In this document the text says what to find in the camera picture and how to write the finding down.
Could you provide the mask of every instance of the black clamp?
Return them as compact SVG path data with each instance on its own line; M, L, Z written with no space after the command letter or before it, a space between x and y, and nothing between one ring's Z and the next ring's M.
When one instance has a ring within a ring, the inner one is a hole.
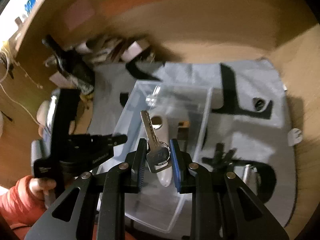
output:
M114 156L114 146L127 141L126 135L70 135L69 126L76 117L79 95L76 89L52 92L43 139L31 144L32 175L57 182L54 194L45 196L47 205L64 191L65 180L98 167Z
M209 172L170 141L175 187L192 193L191 240L289 239L261 200L232 171L223 166Z
M144 176L147 141L108 172L82 173L49 207L25 240L92 239L98 198L102 192L97 240L124 240L124 193L139 192Z

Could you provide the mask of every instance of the white string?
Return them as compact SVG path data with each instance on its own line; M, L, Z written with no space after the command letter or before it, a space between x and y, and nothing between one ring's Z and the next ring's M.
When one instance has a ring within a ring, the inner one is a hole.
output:
M14 102L14 103L16 103L17 105L21 106L21 107L31 116L32 120L33 120L37 125L40 125L40 124L37 122L37 120L33 117L33 115L28 111L28 109L25 108L25 106L24 106L23 104L15 101L15 100L13 100L13 99L7 94L7 92L4 90L4 87L2 86L1 83L0 83L0 86L1 86L1 88L2 88L2 90L3 90L3 92L7 95L7 97L8 97L12 102Z
M9 72L9 58L8 58L9 52L8 52L6 49L5 49L5 51L6 51L6 52L0 50L0 52L6 56L6 60L7 60L7 71L6 71L5 75L4 75L4 77L0 80L0 86L1 86L1 88L2 88L2 90L3 90L3 92L6 94L6 96L7 96L12 102L14 102L14 103L16 103L17 105L21 106L21 107L31 116L32 120L33 120L37 125L40 125L40 124L37 122L37 120L33 117L33 115L28 111L28 109L25 108L25 106L24 106L23 104L15 101L15 100L13 100L13 99L7 94L7 92L4 90L4 87L3 87L2 84L1 84L1 82L3 82L3 81L5 80L5 78L6 78L7 75L8 75L8 72Z

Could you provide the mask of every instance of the metal pin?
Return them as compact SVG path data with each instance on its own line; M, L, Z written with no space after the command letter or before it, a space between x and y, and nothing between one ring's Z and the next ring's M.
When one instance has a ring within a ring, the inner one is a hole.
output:
M83 179L88 179L88 178L90 178L90 176L91 176L91 173L87 172L87 171L85 171L84 173L81 174L81 178L83 178Z
M129 167L129 164L128 163L120 163L119 164L119 168L121 169L121 170L125 170L125 169L127 169Z
M229 179L234 179L236 177L236 174L232 171L227 172L227 177Z
M199 168L199 165L198 165L198 163L190 163L189 168L192 170L196 170Z
M250 164L247 164L245 167L244 167L244 173L243 173L243 179L242 181L248 185L249 184L249 181L250 181L250 175L251 175L251 169L252 169L252 166Z

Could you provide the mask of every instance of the wooden panel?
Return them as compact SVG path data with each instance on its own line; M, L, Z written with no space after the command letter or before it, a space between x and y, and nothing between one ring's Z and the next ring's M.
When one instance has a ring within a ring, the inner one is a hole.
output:
M269 56L287 86L293 126L303 131L296 146L298 195L286 230L293 238L320 201L320 25L283 44Z
M316 23L303 0L129 0L136 2L125 2L125 12L122 0L89 1L96 14L71 31L62 19L68 6L55 14L50 32L62 45L107 29L148 34L174 61L236 60L262 56Z

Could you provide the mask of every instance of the silver key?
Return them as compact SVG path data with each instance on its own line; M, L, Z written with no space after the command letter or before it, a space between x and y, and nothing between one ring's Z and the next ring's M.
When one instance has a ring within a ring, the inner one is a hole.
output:
M171 166L170 148L167 144L159 142L155 130L152 126L148 111L141 111L141 119L146 130L150 152L147 154L147 162L152 173L163 171ZM157 166L166 164L166 166L157 168Z
M149 115L148 111L145 111L145 110L141 111L140 115L141 115L144 129L146 130L146 133L147 133L150 151L152 151L152 152L156 151L161 146L159 145L159 141L156 136L155 129L153 129L150 115Z

